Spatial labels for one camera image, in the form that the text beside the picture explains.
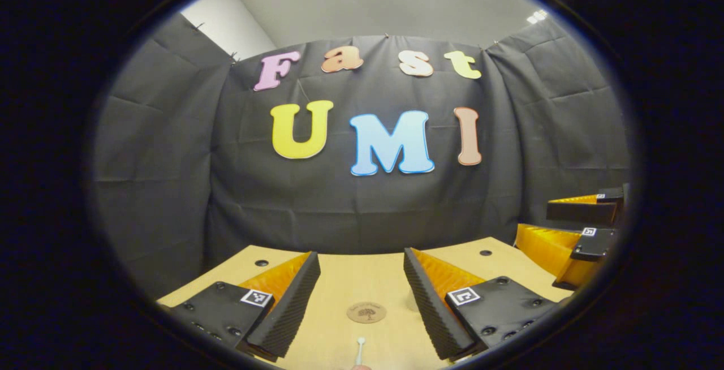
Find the cork coaster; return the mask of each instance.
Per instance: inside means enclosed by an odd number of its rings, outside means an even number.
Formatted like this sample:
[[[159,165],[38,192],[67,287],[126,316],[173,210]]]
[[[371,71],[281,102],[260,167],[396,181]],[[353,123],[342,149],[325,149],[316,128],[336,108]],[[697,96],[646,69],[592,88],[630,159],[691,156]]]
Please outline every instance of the cork coaster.
[[[355,303],[347,309],[347,317],[360,324],[373,324],[387,316],[387,309],[374,302]]]

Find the ceiling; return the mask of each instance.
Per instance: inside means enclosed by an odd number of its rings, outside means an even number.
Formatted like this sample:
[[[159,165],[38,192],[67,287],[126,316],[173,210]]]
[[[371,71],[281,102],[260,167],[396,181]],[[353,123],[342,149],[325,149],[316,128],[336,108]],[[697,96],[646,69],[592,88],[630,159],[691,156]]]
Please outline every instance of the ceiling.
[[[241,0],[277,47],[405,35],[487,48],[528,25],[533,0]]]

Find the black cloth backdrop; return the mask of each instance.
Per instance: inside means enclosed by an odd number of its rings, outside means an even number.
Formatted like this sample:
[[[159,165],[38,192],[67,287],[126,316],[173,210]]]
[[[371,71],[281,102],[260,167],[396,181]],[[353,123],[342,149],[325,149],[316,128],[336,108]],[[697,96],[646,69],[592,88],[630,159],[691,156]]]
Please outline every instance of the black cloth backdrop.
[[[342,45],[359,48],[364,64],[324,73],[324,53]],[[261,58],[293,50],[301,59],[280,86],[254,92]],[[426,53],[434,74],[401,72],[402,50]],[[453,50],[475,58],[482,77],[455,73],[443,58]],[[298,104],[294,135],[305,141],[305,106],[315,100],[334,103],[324,149],[309,159],[283,158],[272,148],[269,111]],[[453,109],[461,106],[480,117],[477,166],[458,163]],[[391,132],[407,110],[429,114],[434,171],[352,175],[350,118],[375,114]],[[152,298],[248,244],[328,253],[399,252],[484,236],[512,244],[518,222],[551,224],[546,200],[622,184],[629,172],[623,115],[610,86],[551,20],[486,51],[419,37],[350,37],[230,66],[178,15],[120,74],[95,145],[101,226]]]

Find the blue letter m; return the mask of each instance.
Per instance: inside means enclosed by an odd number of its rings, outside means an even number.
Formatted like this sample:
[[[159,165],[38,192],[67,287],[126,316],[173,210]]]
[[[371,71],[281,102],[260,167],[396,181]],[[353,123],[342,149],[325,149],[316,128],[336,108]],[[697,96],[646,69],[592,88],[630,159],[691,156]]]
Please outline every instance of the blue letter m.
[[[404,151],[400,162],[403,173],[424,174],[435,169],[435,164],[427,156],[426,121],[427,113],[406,111],[400,115],[398,125],[390,135],[374,114],[352,117],[350,125],[357,130],[357,163],[352,166],[352,175],[377,174],[377,165],[372,163],[372,151],[387,173],[395,168],[401,150]]]

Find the wooden table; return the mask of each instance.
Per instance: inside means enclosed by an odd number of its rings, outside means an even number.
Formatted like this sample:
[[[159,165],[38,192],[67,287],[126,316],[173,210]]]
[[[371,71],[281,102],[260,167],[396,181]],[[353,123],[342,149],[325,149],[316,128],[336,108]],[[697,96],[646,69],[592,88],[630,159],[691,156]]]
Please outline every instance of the wooden table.
[[[481,256],[482,249],[492,251],[491,256]],[[494,238],[426,252],[485,280],[506,275],[554,302],[572,293],[552,287],[552,274],[538,267],[519,249]],[[299,254],[246,247],[158,302],[176,306],[216,281],[240,284]],[[254,264],[261,259],[267,260],[269,266]],[[408,307],[412,293],[403,271],[401,252],[369,256],[319,254],[319,265],[321,275],[299,332],[287,357],[275,363],[277,367],[350,370],[357,357],[360,336],[367,339],[362,363],[373,370],[427,370],[450,365],[447,360],[437,358],[420,314]],[[387,316],[373,324],[359,324],[347,318],[347,308],[365,301],[385,306]]]

